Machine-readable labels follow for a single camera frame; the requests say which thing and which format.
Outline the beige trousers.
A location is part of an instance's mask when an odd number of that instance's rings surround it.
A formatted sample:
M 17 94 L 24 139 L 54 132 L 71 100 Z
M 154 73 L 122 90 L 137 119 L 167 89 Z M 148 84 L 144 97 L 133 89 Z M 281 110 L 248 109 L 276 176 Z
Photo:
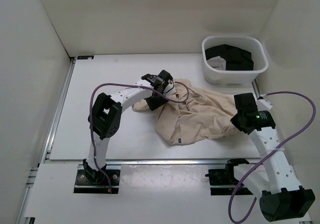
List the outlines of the beige trousers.
M 237 113 L 231 96 L 192 86 L 188 79 L 175 81 L 175 97 L 153 111 L 154 130 L 170 146 L 190 145 L 240 133 L 231 123 Z

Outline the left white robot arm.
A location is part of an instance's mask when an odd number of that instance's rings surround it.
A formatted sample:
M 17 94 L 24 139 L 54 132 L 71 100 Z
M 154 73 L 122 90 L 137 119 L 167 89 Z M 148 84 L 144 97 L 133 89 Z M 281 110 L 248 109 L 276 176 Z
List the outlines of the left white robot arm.
M 133 85 L 124 85 L 125 89 L 113 93 L 100 93 L 94 98 L 97 87 L 90 98 L 89 128 L 91 145 L 88 157 L 83 160 L 84 173 L 95 185 L 107 181 L 106 154 L 110 139 L 120 128 L 122 113 L 135 103 L 145 100 L 153 111 L 165 103 L 168 96 L 176 92 L 173 77 L 165 70 L 158 75 L 146 74 Z

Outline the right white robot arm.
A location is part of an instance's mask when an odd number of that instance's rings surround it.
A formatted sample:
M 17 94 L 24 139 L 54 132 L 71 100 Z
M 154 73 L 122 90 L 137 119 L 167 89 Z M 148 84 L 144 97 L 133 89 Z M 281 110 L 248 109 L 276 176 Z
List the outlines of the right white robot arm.
M 296 133 L 279 141 L 276 123 L 270 113 L 272 104 L 261 95 L 258 99 L 252 93 L 234 96 L 237 113 L 231 123 L 247 134 L 254 143 L 260 161 L 251 168 L 246 163 L 225 170 L 224 177 L 230 184 L 236 184 L 229 198 L 228 216 L 232 223 L 232 204 L 241 185 L 254 195 L 253 202 L 259 203 L 262 215 L 268 222 L 302 218 L 309 211 L 316 197 L 312 189 L 305 189 L 292 173 L 291 166 L 281 148 L 290 140 L 304 132 L 316 117 L 316 105 L 306 95 L 293 95 L 307 100 L 312 108 L 310 120 Z

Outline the black trousers in basket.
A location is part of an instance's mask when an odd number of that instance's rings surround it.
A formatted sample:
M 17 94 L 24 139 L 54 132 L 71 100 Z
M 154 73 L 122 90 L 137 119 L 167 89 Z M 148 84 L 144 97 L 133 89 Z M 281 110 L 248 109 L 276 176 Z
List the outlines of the black trousers in basket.
M 239 47 L 222 44 L 205 49 L 205 59 L 219 71 L 253 71 L 252 53 Z

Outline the white plastic basket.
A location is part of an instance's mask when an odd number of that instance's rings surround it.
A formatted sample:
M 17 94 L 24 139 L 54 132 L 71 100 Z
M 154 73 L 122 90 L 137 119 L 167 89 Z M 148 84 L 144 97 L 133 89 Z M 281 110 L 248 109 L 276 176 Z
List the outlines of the white plastic basket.
M 249 84 L 269 67 L 261 42 L 251 36 L 212 35 L 201 48 L 203 75 L 211 84 Z

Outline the white front cover plate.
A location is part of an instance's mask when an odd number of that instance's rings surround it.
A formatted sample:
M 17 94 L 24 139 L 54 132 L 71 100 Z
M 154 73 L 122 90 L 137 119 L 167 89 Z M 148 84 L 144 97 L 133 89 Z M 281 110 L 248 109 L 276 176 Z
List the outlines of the white front cover plate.
M 74 193 L 76 164 L 42 164 L 24 215 L 37 224 L 228 224 L 205 165 L 124 165 L 117 194 Z

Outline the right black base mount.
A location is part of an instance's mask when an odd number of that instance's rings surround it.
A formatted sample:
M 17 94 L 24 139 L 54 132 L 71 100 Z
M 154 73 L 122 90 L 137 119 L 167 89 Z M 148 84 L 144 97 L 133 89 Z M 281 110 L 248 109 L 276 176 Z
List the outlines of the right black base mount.
M 230 196 L 239 182 L 234 176 L 234 167 L 242 164 L 250 163 L 245 158 L 234 158 L 226 162 L 224 169 L 209 169 L 205 177 L 209 178 L 210 195 Z

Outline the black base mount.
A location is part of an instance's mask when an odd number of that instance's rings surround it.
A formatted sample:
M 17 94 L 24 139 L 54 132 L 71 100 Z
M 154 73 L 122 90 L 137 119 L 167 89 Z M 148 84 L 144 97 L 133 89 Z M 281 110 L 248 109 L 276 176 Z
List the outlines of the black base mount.
M 234 167 L 242 164 L 250 163 L 245 158 L 234 158 L 226 162 L 224 169 L 209 169 L 205 177 L 209 178 L 210 195 L 230 196 L 239 182 L 234 176 Z
M 100 171 L 92 169 L 86 161 L 83 167 L 77 169 L 73 192 L 76 194 L 118 194 L 121 177 L 120 169 L 101 168 L 107 177 Z

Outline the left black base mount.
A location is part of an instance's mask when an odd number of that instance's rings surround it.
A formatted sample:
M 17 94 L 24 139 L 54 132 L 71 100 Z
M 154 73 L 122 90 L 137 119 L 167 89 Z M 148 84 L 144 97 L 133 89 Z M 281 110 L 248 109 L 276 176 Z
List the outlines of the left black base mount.
M 77 169 L 73 192 L 76 194 L 118 194 L 121 177 L 120 169 L 101 168 L 107 177 L 100 171 L 92 169 L 86 161 L 83 167 Z

